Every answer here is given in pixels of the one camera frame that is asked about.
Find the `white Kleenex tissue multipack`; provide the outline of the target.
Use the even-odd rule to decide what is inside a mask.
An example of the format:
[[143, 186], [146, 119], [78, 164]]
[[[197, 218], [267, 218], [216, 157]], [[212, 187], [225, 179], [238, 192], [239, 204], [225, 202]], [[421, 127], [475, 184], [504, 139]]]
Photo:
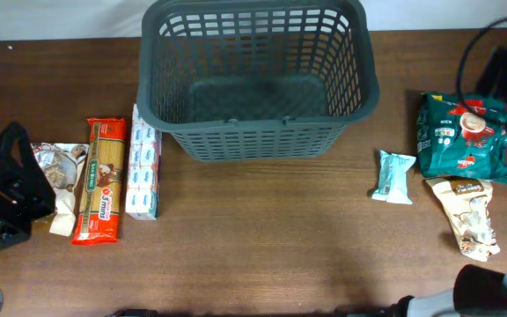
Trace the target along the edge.
[[133, 107], [125, 211], [136, 220], [156, 220], [162, 135]]

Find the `brown white cookie bag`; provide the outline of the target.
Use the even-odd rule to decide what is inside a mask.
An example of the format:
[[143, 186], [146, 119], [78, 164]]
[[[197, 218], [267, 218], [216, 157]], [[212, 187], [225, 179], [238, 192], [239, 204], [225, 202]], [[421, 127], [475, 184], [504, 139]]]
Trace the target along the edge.
[[32, 143], [40, 169], [55, 191], [55, 215], [49, 232], [69, 237], [76, 222], [76, 188], [89, 151], [88, 144]]

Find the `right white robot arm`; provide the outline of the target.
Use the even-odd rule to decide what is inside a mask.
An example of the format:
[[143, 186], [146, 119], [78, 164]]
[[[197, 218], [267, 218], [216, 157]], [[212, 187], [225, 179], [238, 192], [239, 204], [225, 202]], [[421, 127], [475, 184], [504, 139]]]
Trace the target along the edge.
[[[507, 102], [507, 48], [497, 48], [475, 90], [486, 97], [493, 92]], [[429, 297], [406, 296], [383, 312], [384, 316], [507, 316], [507, 272], [474, 265], [461, 269], [449, 291]]]

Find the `green Nescafe coffee bag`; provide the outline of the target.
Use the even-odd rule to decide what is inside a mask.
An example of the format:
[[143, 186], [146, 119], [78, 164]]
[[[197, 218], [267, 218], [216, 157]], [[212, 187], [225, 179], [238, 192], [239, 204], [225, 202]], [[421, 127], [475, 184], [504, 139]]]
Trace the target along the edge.
[[426, 92], [416, 119], [417, 153], [426, 178], [459, 176], [507, 182], [507, 111], [478, 95]]

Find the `San Remo spaghetti packet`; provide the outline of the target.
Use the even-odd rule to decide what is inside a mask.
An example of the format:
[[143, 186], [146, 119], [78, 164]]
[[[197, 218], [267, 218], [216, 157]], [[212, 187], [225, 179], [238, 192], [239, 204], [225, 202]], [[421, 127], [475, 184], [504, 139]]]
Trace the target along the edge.
[[89, 152], [73, 245], [118, 241], [127, 124], [90, 118]]

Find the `beige brown snack bag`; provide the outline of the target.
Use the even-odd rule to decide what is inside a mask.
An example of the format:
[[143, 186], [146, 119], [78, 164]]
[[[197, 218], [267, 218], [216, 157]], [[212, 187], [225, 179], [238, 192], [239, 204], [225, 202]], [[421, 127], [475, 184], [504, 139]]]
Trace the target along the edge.
[[488, 211], [493, 195], [490, 181], [445, 176], [427, 179], [426, 183], [442, 203], [463, 255], [486, 262], [500, 252]]

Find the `grey plastic shopping basket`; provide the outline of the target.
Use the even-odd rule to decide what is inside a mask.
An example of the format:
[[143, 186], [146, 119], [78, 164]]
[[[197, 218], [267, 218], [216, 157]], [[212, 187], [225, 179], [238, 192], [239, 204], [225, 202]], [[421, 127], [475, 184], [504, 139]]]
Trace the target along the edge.
[[379, 99], [357, 0], [158, 1], [137, 106], [201, 162], [312, 158]]

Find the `light blue snack packet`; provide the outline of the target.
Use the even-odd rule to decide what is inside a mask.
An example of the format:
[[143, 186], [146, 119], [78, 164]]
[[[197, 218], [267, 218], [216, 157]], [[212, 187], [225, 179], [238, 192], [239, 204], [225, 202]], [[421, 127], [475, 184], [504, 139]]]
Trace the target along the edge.
[[407, 204], [413, 202], [408, 197], [407, 171], [416, 162], [416, 157], [380, 151], [380, 170], [378, 188], [371, 198], [387, 203]]

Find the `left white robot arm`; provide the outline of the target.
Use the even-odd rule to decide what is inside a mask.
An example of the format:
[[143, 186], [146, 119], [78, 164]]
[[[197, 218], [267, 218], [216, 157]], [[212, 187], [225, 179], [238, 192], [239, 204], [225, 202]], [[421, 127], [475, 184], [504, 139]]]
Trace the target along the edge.
[[[26, 130], [11, 122], [0, 134], [0, 250], [30, 239], [33, 221], [55, 212], [55, 192], [35, 160]], [[4, 295], [0, 288], [0, 313]]]

